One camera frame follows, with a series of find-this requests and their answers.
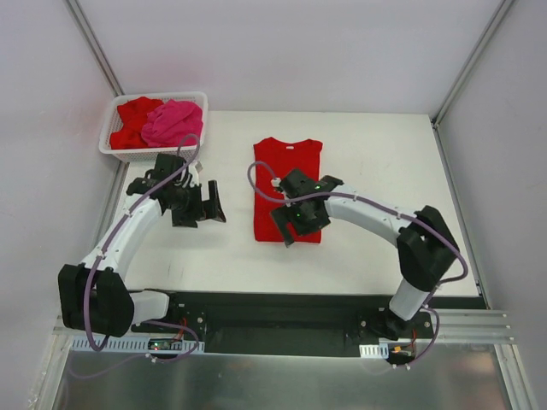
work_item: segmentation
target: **white basket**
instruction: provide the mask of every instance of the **white basket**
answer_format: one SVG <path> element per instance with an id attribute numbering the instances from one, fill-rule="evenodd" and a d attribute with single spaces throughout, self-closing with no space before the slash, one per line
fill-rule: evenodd
<path id="1" fill-rule="evenodd" d="M 118 114 L 117 107 L 125 104 L 128 101 L 135 100 L 139 97 L 157 98 L 166 103 L 169 100 L 174 101 L 192 101 L 196 103 L 203 111 L 202 122 L 202 135 L 199 136 L 199 146 L 203 145 L 205 139 L 205 128 L 207 125 L 207 111 L 209 105 L 207 104 L 207 96 L 202 92 L 158 92 L 155 94 L 137 94 L 131 96 L 119 96 L 116 97 L 109 105 L 109 111 L 104 119 L 103 129 L 101 130 L 101 137 L 99 138 L 99 150 L 104 154 L 111 154 L 124 162 L 132 161 L 154 161 L 156 156 L 160 152 L 174 153 L 177 152 L 177 147 L 169 148 L 145 148 L 145 149 L 111 149 L 110 148 L 110 134 L 112 132 L 119 131 L 123 127 L 120 115 Z M 188 145 L 180 149 L 180 153 L 186 159 L 190 159 L 191 155 L 196 148 L 195 145 Z"/>

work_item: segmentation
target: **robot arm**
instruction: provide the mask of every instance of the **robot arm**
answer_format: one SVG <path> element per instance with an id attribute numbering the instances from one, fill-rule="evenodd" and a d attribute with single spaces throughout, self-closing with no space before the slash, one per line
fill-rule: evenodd
<path id="1" fill-rule="evenodd" d="M 145 198 L 132 212 L 135 202 L 150 188 L 160 184 L 168 175 L 182 167 L 185 160 L 159 154 L 154 169 L 144 178 L 135 179 L 127 188 L 128 197 L 121 215 L 99 241 L 97 246 L 78 266 L 65 265 L 59 272 L 59 293 L 63 323 L 66 327 L 84 330 L 84 288 L 91 267 L 97 257 L 102 259 L 97 267 L 95 289 L 90 297 L 91 329 L 96 333 L 120 337 L 132 324 L 149 319 L 160 319 L 168 311 L 169 298 L 165 292 L 143 290 L 129 292 L 124 280 L 127 269 L 148 231 L 167 209 L 171 210 L 173 226 L 197 227 L 199 220 L 226 222 L 219 200 L 216 181 L 209 181 L 209 199 L 202 201 L 202 186 L 197 170 L 190 165 L 184 175 L 165 184 Z M 126 222 L 103 255 L 102 248 L 118 222 Z"/>
<path id="2" fill-rule="evenodd" d="M 357 191 L 340 179 L 326 176 L 320 181 L 314 181 L 295 169 L 280 180 L 278 190 L 288 198 L 312 196 L 272 211 L 272 218 L 286 246 L 294 242 L 287 226 L 292 226 L 297 235 L 307 235 L 327 226 L 330 218 L 334 218 L 371 231 L 397 248 L 403 280 L 391 298 L 389 308 L 367 321 L 368 328 L 377 335 L 397 340 L 398 335 L 409 327 L 409 322 L 422 304 L 435 291 L 456 256 L 421 226 L 388 214 L 372 204 L 357 201 Z M 421 211 L 413 211 L 381 202 L 374 203 L 394 209 L 399 214 L 413 215 L 458 249 L 437 209 L 426 206 Z"/>

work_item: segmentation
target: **laundry basket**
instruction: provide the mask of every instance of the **laundry basket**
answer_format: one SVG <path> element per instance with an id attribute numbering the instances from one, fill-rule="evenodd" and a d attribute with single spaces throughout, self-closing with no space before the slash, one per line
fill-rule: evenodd
<path id="1" fill-rule="evenodd" d="M 203 145 L 205 139 L 205 129 L 207 125 L 207 111 L 209 105 L 207 104 L 207 96 L 199 91 L 195 92 L 158 92 L 154 94 L 137 94 L 131 96 L 119 96 L 116 97 L 109 105 L 107 116 L 104 120 L 103 129 L 101 130 L 101 136 L 99 138 L 99 150 L 104 154 L 111 154 L 124 162 L 132 161 L 154 161 L 156 156 L 160 152 L 175 153 L 177 147 L 169 148 L 145 148 L 145 149 L 112 149 L 110 147 L 110 134 L 112 132 L 119 131 L 123 127 L 121 118 L 118 115 L 117 107 L 125 104 L 128 101 L 135 100 L 139 97 L 157 98 L 166 103 L 169 100 L 174 101 L 192 101 L 197 104 L 203 111 L 202 122 L 202 135 L 199 136 L 199 145 Z M 188 145 L 181 147 L 180 154 L 186 159 L 190 159 L 193 154 L 195 145 Z"/>

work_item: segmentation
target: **pink cloth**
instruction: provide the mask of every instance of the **pink cloth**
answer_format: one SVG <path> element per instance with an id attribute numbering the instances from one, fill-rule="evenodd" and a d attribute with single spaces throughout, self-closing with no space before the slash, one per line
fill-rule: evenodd
<path id="1" fill-rule="evenodd" d="M 169 100 L 148 113 L 141 138 L 152 148 L 177 147 L 188 134 L 201 137 L 202 115 L 202 109 L 194 102 Z M 188 138 L 185 145 L 195 145 L 195 142 Z"/>

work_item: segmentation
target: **red shirt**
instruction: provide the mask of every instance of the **red shirt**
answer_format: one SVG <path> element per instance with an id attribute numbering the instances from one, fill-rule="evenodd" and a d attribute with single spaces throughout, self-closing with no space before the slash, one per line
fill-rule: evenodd
<path id="1" fill-rule="evenodd" d="M 256 143 L 254 148 L 256 161 L 266 162 L 281 179 L 294 168 L 299 168 L 314 180 L 319 179 L 319 162 L 323 148 L 321 141 L 306 139 L 298 143 L 283 143 L 270 137 Z M 271 197 L 283 199 L 283 194 L 272 186 L 272 177 L 266 168 L 258 166 L 255 170 L 256 186 Z M 270 216 L 270 212 L 280 206 L 280 204 L 270 202 L 255 193 L 254 226 L 255 239 L 258 242 L 283 242 L 283 237 Z M 291 232 L 296 242 L 321 242 L 320 231 L 303 237 L 297 237 L 292 229 Z"/>

